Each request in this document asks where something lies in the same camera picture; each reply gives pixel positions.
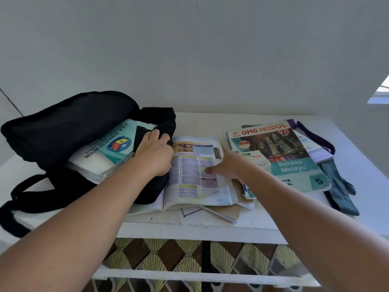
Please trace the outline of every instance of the grey cloth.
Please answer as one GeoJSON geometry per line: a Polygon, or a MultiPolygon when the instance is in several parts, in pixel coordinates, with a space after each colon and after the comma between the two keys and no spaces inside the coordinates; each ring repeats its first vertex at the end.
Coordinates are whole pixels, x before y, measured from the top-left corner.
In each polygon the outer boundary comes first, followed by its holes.
{"type": "Polygon", "coordinates": [[[359,216],[358,209],[349,197],[349,194],[356,194],[355,188],[340,176],[334,160],[319,163],[318,166],[332,182],[332,188],[324,192],[331,207],[344,214],[359,216]]]}

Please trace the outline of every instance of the black backpack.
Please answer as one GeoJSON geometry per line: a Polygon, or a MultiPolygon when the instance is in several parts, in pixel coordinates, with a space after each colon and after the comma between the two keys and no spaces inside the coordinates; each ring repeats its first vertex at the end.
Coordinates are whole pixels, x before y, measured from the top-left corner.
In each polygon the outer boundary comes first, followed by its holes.
{"type": "MultiPolygon", "coordinates": [[[[131,97],[117,91],[80,93],[36,114],[5,123],[1,132],[12,149],[25,161],[36,162],[46,173],[34,175],[12,190],[12,200],[0,207],[3,229],[23,237],[30,230],[15,220],[12,211],[42,213],[61,209],[95,187],[80,173],[62,165],[76,150],[126,119],[156,124],[160,135],[167,133],[172,137],[175,130],[173,108],[139,109],[131,97]],[[51,181],[53,190],[25,191],[45,178],[51,181]]],[[[137,128],[134,151],[147,131],[144,127],[137,128]]],[[[168,178],[168,174],[153,178],[135,203],[154,202],[168,178]]]]}

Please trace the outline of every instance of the window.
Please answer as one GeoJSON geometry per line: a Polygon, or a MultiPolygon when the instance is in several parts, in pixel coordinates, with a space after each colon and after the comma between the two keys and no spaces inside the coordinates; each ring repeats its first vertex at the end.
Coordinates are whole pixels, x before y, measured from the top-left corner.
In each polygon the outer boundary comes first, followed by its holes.
{"type": "Polygon", "coordinates": [[[378,87],[377,91],[367,103],[389,104],[389,76],[387,76],[381,86],[378,87]]]}

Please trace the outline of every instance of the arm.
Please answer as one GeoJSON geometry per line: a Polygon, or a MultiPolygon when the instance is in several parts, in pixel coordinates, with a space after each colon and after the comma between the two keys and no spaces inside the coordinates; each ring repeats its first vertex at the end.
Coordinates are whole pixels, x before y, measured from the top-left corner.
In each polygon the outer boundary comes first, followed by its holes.
{"type": "Polygon", "coordinates": [[[206,169],[247,184],[301,262],[328,291],[384,291],[389,242],[350,217],[316,201],[242,155],[226,151],[206,169]]]}
{"type": "Polygon", "coordinates": [[[117,172],[0,256],[0,291],[81,291],[140,191],[170,169],[170,138],[158,136],[158,130],[148,132],[117,172]]]}

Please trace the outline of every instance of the white desk surface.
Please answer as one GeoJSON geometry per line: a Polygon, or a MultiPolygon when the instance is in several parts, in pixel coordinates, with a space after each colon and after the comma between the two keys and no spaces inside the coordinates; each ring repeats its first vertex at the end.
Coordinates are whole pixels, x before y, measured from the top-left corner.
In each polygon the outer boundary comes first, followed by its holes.
{"type": "MultiPolygon", "coordinates": [[[[319,116],[264,116],[245,114],[177,113],[175,136],[216,137],[226,141],[226,131],[243,124],[271,123],[281,119],[299,120],[314,133],[324,137],[336,147],[335,162],[340,174],[351,182],[357,191],[351,199],[360,212],[355,219],[378,234],[389,237],[389,180],[353,145],[331,120],[319,116]]],[[[10,192],[24,179],[42,173],[35,163],[13,156],[0,167],[0,204],[9,200],[10,192]]],[[[33,190],[52,188],[46,179],[33,190]]],[[[323,192],[308,195],[328,205],[323,192]]],[[[25,225],[36,227],[58,211],[42,214],[16,212],[15,216],[25,225]]],[[[195,213],[195,225],[181,223],[179,210],[148,213],[127,217],[118,237],[162,239],[196,239],[238,241],[247,243],[285,244],[269,214],[260,204],[254,210],[243,209],[238,222],[233,225],[205,211],[195,213]]],[[[15,243],[17,238],[0,229],[0,240],[15,243]]]]}

